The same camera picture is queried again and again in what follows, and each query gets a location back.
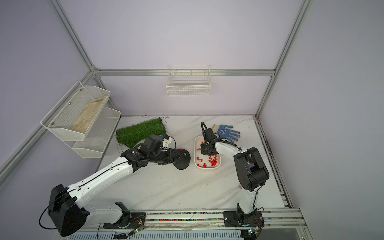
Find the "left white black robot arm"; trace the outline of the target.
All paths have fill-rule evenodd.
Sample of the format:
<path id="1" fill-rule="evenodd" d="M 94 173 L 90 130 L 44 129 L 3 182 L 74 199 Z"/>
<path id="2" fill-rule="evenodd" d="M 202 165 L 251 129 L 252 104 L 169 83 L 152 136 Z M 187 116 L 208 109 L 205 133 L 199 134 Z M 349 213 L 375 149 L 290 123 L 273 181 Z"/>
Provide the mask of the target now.
<path id="1" fill-rule="evenodd" d="M 68 187 L 62 184 L 54 187 L 44 210 L 55 225 L 53 230 L 57 230 L 61 237 L 68 237 L 88 225 L 106 224 L 120 229 L 142 225 L 145 215 L 134 217 L 122 202 L 100 207 L 93 207 L 89 202 L 115 182 L 149 163 L 173 165 L 178 170 L 186 169 L 191 156 L 185 149 L 170 148 L 169 144 L 173 141 L 169 136 L 150 135 L 84 180 Z"/>

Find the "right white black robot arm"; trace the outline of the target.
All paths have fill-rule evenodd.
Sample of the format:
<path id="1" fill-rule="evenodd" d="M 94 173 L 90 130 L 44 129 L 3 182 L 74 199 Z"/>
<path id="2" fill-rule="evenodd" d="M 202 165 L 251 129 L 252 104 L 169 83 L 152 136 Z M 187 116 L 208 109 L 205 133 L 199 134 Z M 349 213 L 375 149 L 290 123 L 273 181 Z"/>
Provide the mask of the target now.
<path id="1" fill-rule="evenodd" d="M 205 123 L 201 123 L 204 142 L 201 153 L 206 156 L 225 156 L 234 161 L 236 174 L 242 186 L 242 197 L 235 211 L 225 211 L 226 227 L 257 227 L 264 226 L 264 213 L 256 208 L 260 189 L 270 178 L 266 164 L 257 148 L 242 149 L 235 143 L 218 136 Z"/>

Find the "black round screw base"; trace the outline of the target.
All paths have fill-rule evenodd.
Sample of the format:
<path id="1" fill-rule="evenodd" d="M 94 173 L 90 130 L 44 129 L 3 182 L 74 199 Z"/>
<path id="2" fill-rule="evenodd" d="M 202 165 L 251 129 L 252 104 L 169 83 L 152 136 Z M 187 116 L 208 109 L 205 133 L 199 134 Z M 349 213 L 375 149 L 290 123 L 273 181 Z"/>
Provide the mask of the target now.
<path id="1" fill-rule="evenodd" d="M 176 155 L 175 155 L 175 161 L 173 165 L 178 169 L 178 170 L 185 170 L 191 161 L 191 155 L 190 153 L 183 149 L 183 151 L 176 150 Z"/>

